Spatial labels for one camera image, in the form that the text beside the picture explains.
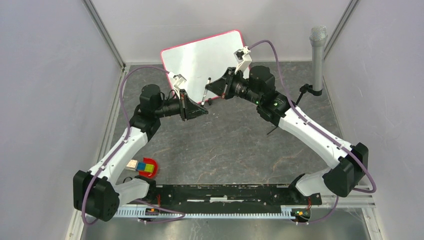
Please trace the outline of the whiteboard marker pen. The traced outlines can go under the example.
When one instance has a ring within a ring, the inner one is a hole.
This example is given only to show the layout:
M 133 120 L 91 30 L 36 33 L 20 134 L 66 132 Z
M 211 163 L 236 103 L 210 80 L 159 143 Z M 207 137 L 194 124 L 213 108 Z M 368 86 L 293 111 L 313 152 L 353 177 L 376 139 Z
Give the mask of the whiteboard marker pen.
M 212 79 L 209 77 L 208 79 L 207 79 L 207 85 L 208 84 L 210 84 L 211 83 L 211 81 L 212 81 Z M 202 100 L 201 100 L 201 106 L 203 107 L 204 105 L 205 105 L 205 102 L 206 102 L 206 100 L 207 100 L 207 94 L 208 94 L 208 89 L 205 87 L 205 89 L 204 89 L 204 92 L 203 92 L 203 97 L 202 97 Z

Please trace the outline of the pink framed whiteboard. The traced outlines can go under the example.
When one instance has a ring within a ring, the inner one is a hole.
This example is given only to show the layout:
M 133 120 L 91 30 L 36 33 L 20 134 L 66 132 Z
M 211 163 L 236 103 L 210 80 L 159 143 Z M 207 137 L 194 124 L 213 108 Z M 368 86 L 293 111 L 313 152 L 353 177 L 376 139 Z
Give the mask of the pink framed whiteboard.
M 245 46 L 242 33 L 231 30 L 213 36 L 180 44 L 161 51 L 165 70 L 181 74 L 187 80 L 186 92 L 198 104 L 201 103 L 208 78 L 221 78 L 228 68 L 235 68 L 238 61 L 234 55 Z M 243 72 L 246 77 L 250 67 Z M 206 101 L 218 96 L 207 92 Z

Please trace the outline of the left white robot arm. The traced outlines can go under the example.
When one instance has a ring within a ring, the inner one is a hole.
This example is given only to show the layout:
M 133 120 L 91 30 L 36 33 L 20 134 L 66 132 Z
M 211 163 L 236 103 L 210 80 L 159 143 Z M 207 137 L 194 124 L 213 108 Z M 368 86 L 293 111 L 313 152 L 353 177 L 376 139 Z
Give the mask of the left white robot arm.
M 139 104 L 120 140 L 88 171 L 79 170 L 73 176 L 73 206 L 81 212 L 83 223 L 94 224 L 87 216 L 107 222 L 120 206 L 132 201 L 153 203 L 157 190 L 150 186 L 150 180 L 134 178 L 117 184 L 118 177 L 135 154 L 152 139 L 161 126 L 161 118 L 178 115 L 186 121 L 206 114 L 208 110 L 191 100 L 184 89 L 179 95 L 166 98 L 158 85 L 144 86 Z

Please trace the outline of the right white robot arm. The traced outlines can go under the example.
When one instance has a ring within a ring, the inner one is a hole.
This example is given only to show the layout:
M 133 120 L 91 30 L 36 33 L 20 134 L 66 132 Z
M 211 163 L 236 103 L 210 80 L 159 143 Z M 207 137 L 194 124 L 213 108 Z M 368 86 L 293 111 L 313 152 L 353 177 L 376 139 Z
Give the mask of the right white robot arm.
M 369 149 L 338 138 L 311 118 L 282 93 L 276 90 L 275 76 L 265 66 L 254 66 L 248 78 L 229 67 L 219 79 L 205 88 L 223 99 L 239 97 L 256 104 L 256 111 L 267 122 L 292 134 L 317 153 L 326 163 L 323 170 L 303 174 L 289 189 L 289 199 L 302 204 L 309 196 L 329 190 L 345 198 L 356 189 L 366 175 Z

